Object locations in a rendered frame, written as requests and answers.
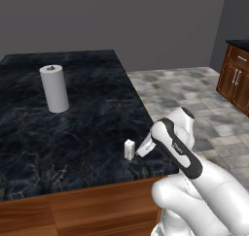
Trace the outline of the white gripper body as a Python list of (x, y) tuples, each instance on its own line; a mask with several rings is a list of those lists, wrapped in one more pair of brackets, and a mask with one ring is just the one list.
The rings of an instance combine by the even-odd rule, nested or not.
[(155, 148), (156, 144), (152, 140), (151, 133), (148, 133), (144, 141), (136, 150), (135, 154), (144, 157)]

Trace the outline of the white boxed drink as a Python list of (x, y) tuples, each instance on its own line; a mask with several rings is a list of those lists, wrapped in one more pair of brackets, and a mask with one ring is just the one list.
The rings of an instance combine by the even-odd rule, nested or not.
[(129, 139), (124, 142), (124, 158), (132, 160), (135, 153), (135, 143)]

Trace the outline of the brown wooden cabinet run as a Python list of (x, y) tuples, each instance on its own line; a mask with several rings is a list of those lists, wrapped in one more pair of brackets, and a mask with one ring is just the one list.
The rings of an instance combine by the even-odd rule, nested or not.
[(228, 44), (216, 91), (249, 118), (249, 39)]

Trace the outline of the brown wooden kitchen island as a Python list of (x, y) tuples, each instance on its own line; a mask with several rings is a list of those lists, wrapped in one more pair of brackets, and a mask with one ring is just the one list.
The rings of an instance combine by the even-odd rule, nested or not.
[[(69, 109), (51, 113), (39, 70), (63, 68)], [(126, 160), (153, 124), (116, 53), (9, 54), (0, 61), (0, 236), (150, 236), (161, 149)]]

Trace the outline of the white paper towel roll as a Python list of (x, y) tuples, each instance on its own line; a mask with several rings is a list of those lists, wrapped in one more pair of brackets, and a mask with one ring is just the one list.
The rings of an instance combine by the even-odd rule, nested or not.
[(42, 67), (39, 72), (49, 111), (55, 114), (67, 111), (69, 101), (63, 68), (60, 65), (53, 64)]

